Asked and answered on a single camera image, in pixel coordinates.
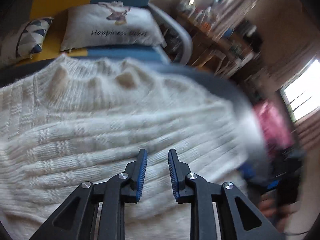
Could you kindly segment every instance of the floor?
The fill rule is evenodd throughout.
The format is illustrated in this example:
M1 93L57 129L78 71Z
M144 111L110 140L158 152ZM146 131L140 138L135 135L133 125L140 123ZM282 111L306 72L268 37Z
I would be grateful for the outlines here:
M320 144L307 153L305 175L301 187L300 209L292 215L286 231L308 231L320 212ZM289 236L288 240L301 240L305 235Z

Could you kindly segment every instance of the geometric patterned pillow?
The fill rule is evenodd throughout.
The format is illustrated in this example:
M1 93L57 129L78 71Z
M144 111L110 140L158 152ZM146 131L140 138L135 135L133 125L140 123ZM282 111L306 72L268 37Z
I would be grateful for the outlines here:
M24 23L17 33L9 33L0 42L0 67L15 64L42 51L42 43L52 24L52 17Z

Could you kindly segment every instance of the pink cloth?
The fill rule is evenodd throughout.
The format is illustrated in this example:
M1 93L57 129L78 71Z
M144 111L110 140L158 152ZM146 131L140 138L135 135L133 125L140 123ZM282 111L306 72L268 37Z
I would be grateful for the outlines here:
M272 101L265 100L255 105L253 109L263 130L269 157L273 158L277 151L293 145L291 133Z

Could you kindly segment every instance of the cartoon animal graphic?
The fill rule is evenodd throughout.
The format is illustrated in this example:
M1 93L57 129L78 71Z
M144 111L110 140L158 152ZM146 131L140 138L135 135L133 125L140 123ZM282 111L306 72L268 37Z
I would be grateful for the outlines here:
M111 11L111 15L106 18L107 20L115 21L115 25L122 25L127 23L125 17L127 16L128 12L131 10L131 7L118 6L119 8L126 8L126 10L123 12L117 12L113 10L113 8L109 7L108 3L103 3L103 4L100 3L99 5L104 6Z

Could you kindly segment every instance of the ribbed knit fabric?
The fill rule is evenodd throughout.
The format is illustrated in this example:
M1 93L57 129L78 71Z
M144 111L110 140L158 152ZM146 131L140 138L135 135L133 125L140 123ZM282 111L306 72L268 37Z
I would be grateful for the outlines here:
M246 159L232 113L188 78L132 59L58 57L0 89L0 207L10 235L29 239L81 182L108 180L145 148L143 194L126 207L126 237L189 239L189 207L173 198L168 150L222 182Z

